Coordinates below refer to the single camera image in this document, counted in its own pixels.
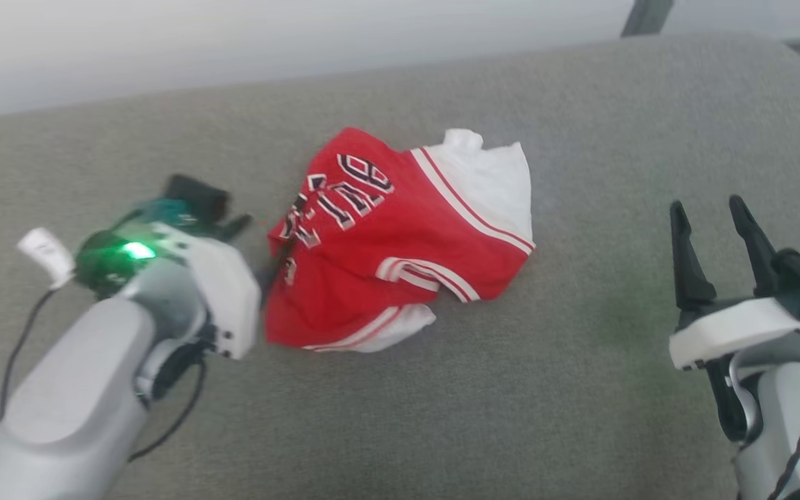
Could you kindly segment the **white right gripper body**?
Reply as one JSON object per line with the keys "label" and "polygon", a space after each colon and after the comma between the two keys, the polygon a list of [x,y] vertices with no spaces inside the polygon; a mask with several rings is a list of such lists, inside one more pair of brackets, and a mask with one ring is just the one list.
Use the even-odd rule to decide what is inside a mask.
{"label": "white right gripper body", "polygon": [[678,370],[764,344],[800,330],[800,319],[776,299],[749,299],[701,317],[669,338],[669,354]]}

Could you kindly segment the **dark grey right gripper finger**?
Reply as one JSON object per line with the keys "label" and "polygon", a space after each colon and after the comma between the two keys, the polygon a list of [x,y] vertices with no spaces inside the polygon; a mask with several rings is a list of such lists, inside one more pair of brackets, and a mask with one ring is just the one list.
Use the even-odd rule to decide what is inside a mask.
{"label": "dark grey right gripper finger", "polygon": [[691,224],[680,201],[671,203],[669,217],[675,301],[679,310],[677,326],[686,327],[711,310],[717,291],[706,279],[693,249]]}
{"label": "dark grey right gripper finger", "polygon": [[774,268],[776,250],[741,196],[731,195],[729,208],[735,230],[747,248],[747,256],[755,279],[753,295],[771,297],[778,288],[778,273]]}

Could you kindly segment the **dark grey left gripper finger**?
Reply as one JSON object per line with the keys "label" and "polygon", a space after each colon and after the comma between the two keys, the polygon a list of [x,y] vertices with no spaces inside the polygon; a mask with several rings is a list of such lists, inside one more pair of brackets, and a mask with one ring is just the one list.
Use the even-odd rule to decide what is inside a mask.
{"label": "dark grey left gripper finger", "polygon": [[255,278],[261,292],[269,292],[279,275],[281,269],[280,260],[268,260],[263,266],[255,269]]}
{"label": "dark grey left gripper finger", "polygon": [[253,222],[253,216],[242,213],[223,225],[223,241],[232,242]]}

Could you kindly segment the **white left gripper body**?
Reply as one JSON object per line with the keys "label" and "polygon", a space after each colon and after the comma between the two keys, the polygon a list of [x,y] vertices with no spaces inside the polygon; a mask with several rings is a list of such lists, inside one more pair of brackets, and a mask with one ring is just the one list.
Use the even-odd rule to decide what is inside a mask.
{"label": "white left gripper body", "polygon": [[215,237],[192,236],[156,222],[159,249],[181,259],[216,329],[215,351],[241,360],[256,342],[258,307],[263,291],[244,256]]}

